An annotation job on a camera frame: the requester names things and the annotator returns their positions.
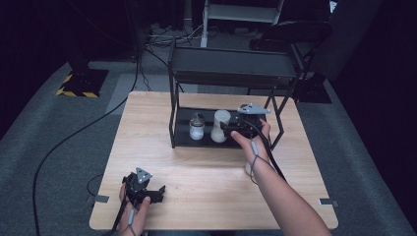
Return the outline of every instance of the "gray carpet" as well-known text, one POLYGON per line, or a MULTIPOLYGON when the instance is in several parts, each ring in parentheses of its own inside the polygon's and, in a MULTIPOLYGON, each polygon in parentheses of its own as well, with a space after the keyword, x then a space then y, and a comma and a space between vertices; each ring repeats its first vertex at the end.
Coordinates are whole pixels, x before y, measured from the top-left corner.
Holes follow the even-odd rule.
MULTIPOLYGON (((246 49, 250 37, 220 33, 208 46, 246 49)), ((154 48, 166 61, 168 48, 154 48)), ((112 109, 128 94, 136 66, 131 62, 91 62, 108 69, 99 98, 55 95, 68 65, 56 71, 32 98, 0 142, 0 235, 34 235, 31 186, 36 167, 64 138, 112 109)), ((166 67, 144 54, 144 72, 152 90, 167 90, 166 67)), ((136 89, 147 90, 139 75, 136 89)), ((334 235, 415 235, 361 142, 329 83, 332 104, 297 104, 301 119, 322 171, 339 226, 334 235)), ((184 88, 213 92, 216 88, 184 88)), ((223 88, 224 93, 246 93, 223 88)), ((89 228, 91 204, 88 181, 102 174, 120 122, 115 111, 53 151, 37 181, 37 210, 41 235, 101 235, 89 228)), ((96 193, 100 178, 90 183, 96 193)))

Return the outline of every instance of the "wooden table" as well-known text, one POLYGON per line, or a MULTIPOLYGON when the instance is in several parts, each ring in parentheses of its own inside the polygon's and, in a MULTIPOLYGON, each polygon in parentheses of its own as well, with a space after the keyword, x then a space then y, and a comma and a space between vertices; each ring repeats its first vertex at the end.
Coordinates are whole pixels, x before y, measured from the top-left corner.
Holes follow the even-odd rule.
MULTIPOLYGON (((241 104, 265 104, 266 97, 182 93, 183 106, 237 109, 241 104)), ((150 206, 146 229, 277 229, 258 186, 244 170, 238 148, 171 147, 168 133, 171 111, 167 92, 130 93, 108 159, 89 225, 110 229, 120 207, 124 176, 141 167, 151 173, 148 190, 166 185, 163 203, 150 206)), ((271 138, 277 135, 276 118, 268 114, 271 138)), ((337 227, 333 207, 319 204, 328 192, 294 102, 281 114, 285 134, 273 155, 288 183, 319 213, 328 228, 337 227)))

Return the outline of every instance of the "hand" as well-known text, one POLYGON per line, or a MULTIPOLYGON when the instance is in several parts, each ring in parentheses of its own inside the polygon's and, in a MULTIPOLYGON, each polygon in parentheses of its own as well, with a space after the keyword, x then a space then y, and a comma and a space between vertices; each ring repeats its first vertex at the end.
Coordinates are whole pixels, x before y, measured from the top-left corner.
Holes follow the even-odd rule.
MULTIPOLYGON (((120 189, 119 199, 123 201, 125 197, 125 188, 126 185, 123 184, 122 188, 120 189)), ((144 198, 144 201, 141 204, 139 210, 135 209, 133 205, 129 202, 128 197, 126 196, 126 204, 125 210, 123 211, 122 217, 120 218, 119 222, 119 233, 121 236, 139 236, 142 234, 145 228, 145 221, 147 219, 147 214, 150 205, 150 197, 144 198), (134 217, 131 228, 129 227, 129 215, 130 212, 134 208, 134 217)))
MULTIPOLYGON (((262 133, 264 134, 265 137, 268 137, 269 131, 270 131, 270 124, 268 124, 263 119, 260 119, 260 120, 262 124, 262 133)), ((232 131, 230 135, 242 147, 243 151, 245 152, 245 156, 248 162, 252 163, 255 159, 255 155, 254 155, 254 151, 252 150, 251 140, 248 140, 247 138, 243 137, 241 134, 239 134, 236 131, 232 131)), ((261 137, 260 136, 254 137, 253 141, 255 142, 258 148, 259 156, 264 160, 268 160, 268 153, 267 153, 267 150, 265 149, 265 146, 264 146, 264 143, 262 142, 261 137)))

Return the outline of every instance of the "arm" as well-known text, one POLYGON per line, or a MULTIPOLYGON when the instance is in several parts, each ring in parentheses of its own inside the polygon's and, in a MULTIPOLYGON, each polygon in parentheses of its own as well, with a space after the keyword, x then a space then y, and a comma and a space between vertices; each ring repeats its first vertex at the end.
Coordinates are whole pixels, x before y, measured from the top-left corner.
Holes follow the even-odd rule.
MULTIPOLYGON (((125 195, 125 184, 120 189, 119 199, 128 198, 125 195)), ((118 230, 121 236, 140 236, 145 228, 145 221, 147 219, 148 209, 150 205, 150 197, 144 198, 139 210, 133 208, 133 205, 126 199, 128 203, 123 211, 122 217, 120 218, 118 230), (132 224, 129 225, 129 218, 131 218, 131 211, 133 215, 132 224)))
MULTIPOLYGON (((270 125, 261 120, 262 132, 268 137, 270 125)), ((233 131, 232 138, 242 147, 249 163, 254 163, 255 155, 251 141, 233 131)), ((259 136, 253 139, 259 157, 268 163, 268 155, 259 136)), ((255 179, 270 211, 285 235, 331 235, 316 211, 271 167, 262 160, 256 160, 253 168, 255 179)))

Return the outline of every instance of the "chair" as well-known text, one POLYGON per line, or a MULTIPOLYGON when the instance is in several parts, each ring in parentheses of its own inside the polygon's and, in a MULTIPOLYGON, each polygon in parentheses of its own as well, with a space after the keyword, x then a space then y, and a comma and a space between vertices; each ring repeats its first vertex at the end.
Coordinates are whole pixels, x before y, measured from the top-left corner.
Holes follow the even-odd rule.
POLYGON ((283 22, 268 28, 260 38, 252 39, 249 48, 255 51, 291 53, 291 47, 303 58, 300 81, 293 91, 293 98, 299 101, 300 95, 308 85, 307 75, 317 47, 331 34, 332 28, 326 22, 296 21, 283 22))

